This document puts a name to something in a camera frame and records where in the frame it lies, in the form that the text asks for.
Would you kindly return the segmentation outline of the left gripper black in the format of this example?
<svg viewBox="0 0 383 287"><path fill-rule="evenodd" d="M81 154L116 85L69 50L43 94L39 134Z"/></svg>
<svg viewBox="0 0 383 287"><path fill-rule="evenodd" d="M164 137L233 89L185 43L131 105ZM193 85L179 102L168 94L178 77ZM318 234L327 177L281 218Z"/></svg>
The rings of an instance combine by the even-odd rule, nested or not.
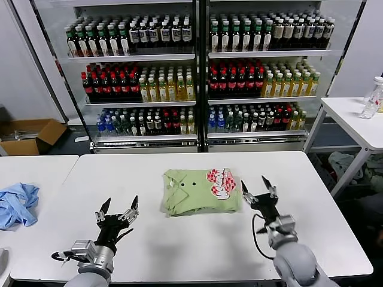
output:
<svg viewBox="0 0 383 287"><path fill-rule="evenodd" d="M110 203L111 197L101 205L99 211L95 212L96 224L100 229L97 245L116 248L117 239L121 230L128 228L129 223L133 223L139 215L138 196L135 196L130 209L125 211L122 215L107 215Z"/></svg>

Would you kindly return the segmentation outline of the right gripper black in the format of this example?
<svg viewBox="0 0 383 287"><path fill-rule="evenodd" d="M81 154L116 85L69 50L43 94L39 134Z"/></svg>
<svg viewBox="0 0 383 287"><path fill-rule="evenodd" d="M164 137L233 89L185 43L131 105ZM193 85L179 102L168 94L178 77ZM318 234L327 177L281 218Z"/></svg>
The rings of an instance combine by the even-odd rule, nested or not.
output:
<svg viewBox="0 0 383 287"><path fill-rule="evenodd" d="M276 209L276 204L278 202L276 186L272 185L263 175L262 180L269 193L254 196L248 191L243 180L241 180L242 196L253 210L260 211L265 223L271 223L279 217L279 212Z"/></svg>

